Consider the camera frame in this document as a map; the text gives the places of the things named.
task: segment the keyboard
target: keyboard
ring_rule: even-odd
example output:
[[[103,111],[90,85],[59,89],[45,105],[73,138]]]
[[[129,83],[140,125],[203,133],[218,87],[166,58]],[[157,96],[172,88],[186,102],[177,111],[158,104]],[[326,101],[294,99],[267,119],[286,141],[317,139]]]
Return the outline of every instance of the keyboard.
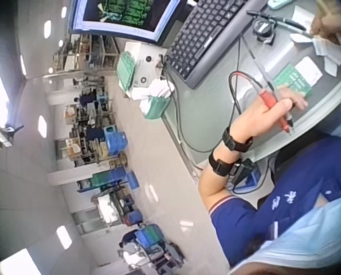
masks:
[[[188,16],[165,55],[185,84],[195,89],[268,0],[203,0]]]

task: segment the white tiled floor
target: white tiled floor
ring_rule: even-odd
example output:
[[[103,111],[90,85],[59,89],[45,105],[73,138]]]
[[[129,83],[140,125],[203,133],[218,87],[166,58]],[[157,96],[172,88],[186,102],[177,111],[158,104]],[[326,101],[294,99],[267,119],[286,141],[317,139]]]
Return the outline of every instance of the white tiled floor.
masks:
[[[228,263],[209,215],[163,122],[146,120],[138,103],[123,98],[115,77],[108,83],[117,123],[128,138],[130,167],[140,183],[133,192],[136,204],[146,220],[157,223],[184,252],[186,264],[177,273],[226,274]],[[181,221],[193,226],[182,226]]]

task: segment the screen display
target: screen display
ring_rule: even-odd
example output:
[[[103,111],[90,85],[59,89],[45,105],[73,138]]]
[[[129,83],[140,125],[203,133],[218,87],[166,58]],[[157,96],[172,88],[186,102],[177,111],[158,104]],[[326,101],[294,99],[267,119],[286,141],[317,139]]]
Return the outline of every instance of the screen display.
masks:
[[[74,30],[98,30],[159,41],[181,0],[77,0]]]

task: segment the desk surface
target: desk surface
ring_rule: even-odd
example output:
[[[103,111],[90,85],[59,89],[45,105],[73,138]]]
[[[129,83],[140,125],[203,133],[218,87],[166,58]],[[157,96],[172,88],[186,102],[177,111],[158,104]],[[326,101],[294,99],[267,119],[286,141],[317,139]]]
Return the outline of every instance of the desk surface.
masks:
[[[267,8],[266,12],[292,18],[296,5],[316,14],[317,7],[314,0],[297,0],[278,11]],[[312,44],[294,44],[289,37],[291,33],[290,30],[279,26],[275,43],[269,46],[258,42],[251,28],[244,32],[244,37],[253,53],[272,77],[277,76],[289,63],[295,66],[306,56],[309,56],[323,73],[323,77],[313,87],[313,91],[307,98],[309,107],[304,112],[292,111],[295,133],[288,135],[276,127],[266,135],[255,139],[252,150],[245,155],[253,161],[272,154],[307,132],[341,102],[341,67],[338,69],[337,77],[328,75],[324,71],[324,58],[316,56]],[[196,90],[188,88],[174,72],[170,72],[179,90],[183,134],[187,141],[200,151],[213,148],[229,124],[233,100],[228,87],[228,76],[237,67],[237,48],[238,42],[236,41]],[[241,41],[240,70],[251,74],[258,80],[262,79],[243,41]],[[257,96],[255,91],[251,91],[250,84],[239,78],[237,92],[242,108],[247,107],[243,106],[243,102],[250,102],[250,99],[245,100],[246,97]],[[165,116],[173,132],[176,133],[173,102],[168,107]],[[191,149],[189,153],[196,163],[206,160],[209,154],[200,154]]]

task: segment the surgical mask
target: surgical mask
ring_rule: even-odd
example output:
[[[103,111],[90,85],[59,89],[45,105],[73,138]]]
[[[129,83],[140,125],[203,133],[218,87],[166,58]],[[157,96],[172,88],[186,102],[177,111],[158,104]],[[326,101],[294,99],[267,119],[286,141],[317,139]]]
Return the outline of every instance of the surgical mask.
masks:
[[[314,208],[278,239],[262,247],[229,274],[250,262],[317,269],[341,262],[341,198]]]

